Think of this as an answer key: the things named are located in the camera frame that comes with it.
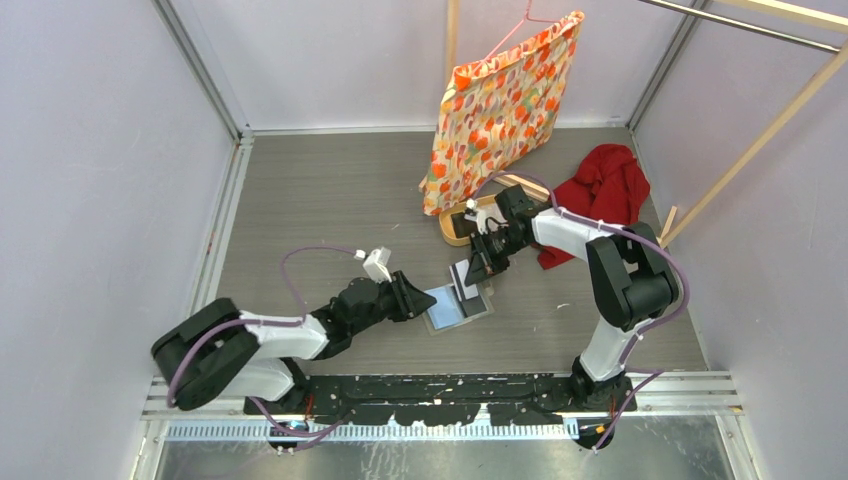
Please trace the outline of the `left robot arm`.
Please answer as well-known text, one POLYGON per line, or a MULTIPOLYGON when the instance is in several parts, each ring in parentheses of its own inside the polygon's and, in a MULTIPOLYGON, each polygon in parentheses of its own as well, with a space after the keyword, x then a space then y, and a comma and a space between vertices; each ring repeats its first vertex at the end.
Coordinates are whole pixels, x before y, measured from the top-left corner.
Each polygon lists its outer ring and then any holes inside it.
POLYGON ((218 298, 156 340, 151 356, 171 408, 191 411, 224 395, 270 401, 293 414, 307 398, 295 361, 332 358, 368 328, 414 319, 437 303, 401 271, 381 282, 355 278, 301 317, 253 314, 218 298))

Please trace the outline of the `white magnetic stripe card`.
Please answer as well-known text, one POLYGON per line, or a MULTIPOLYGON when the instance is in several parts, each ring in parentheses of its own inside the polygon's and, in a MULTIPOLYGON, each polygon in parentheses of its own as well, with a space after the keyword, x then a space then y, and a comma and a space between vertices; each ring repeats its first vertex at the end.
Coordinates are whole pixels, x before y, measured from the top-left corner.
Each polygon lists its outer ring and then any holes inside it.
POLYGON ((466 284, 469 267, 470 261, 467 259, 456 262, 449 267, 449 273, 454 285, 454 290, 460 302, 468 301, 480 296, 479 288, 476 284, 466 284))

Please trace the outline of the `taupe leather card holder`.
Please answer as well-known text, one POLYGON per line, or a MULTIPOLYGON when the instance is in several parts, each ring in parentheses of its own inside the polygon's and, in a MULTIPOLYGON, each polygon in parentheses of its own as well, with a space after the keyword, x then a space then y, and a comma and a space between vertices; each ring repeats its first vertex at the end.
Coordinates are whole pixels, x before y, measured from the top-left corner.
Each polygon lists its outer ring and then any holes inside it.
POLYGON ((428 309, 422 315, 425 326, 428 328, 430 334, 436 335, 443 333, 492 314, 494 312, 494 307, 491 302, 491 297, 494 294, 494 287, 490 282, 484 282, 479 287, 479 292, 480 296, 483 296, 488 300, 490 311, 485 315, 467 319, 463 315, 460 307, 460 301, 452 284, 426 290, 426 293, 434 296, 438 300, 435 306, 428 309))

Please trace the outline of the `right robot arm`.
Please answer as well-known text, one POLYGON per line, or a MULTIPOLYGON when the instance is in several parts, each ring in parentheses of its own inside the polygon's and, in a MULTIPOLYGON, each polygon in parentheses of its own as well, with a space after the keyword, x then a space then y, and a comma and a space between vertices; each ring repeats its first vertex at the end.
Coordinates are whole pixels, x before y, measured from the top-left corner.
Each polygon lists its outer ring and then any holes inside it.
POLYGON ((624 376, 626 359, 640 334, 677 301, 680 285, 669 256, 643 222, 608 224, 554 203, 537 204, 522 187, 495 197, 501 214, 488 216, 474 199, 463 216, 473 223, 464 287, 476 286, 510 265, 510 256, 530 247, 552 247, 586 262, 599 322, 588 346, 575 358, 569 378, 574 403, 596 410, 624 376))

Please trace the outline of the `tan oval tray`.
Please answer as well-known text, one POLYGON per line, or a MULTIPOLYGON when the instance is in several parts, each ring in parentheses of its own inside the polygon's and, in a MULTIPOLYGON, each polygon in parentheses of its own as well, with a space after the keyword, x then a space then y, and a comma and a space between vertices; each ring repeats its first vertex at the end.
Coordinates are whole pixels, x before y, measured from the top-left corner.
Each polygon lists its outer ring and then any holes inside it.
MULTIPOLYGON (((487 225, 494 229, 495 223, 504 223, 505 219, 500 212, 494 195, 480 197, 476 200, 477 207, 484 213, 487 225)), ((466 204, 457 204, 438 215, 438 221, 443 239, 451 246, 461 247, 470 243, 470 233, 476 230, 476 223, 465 218, 466 204)))

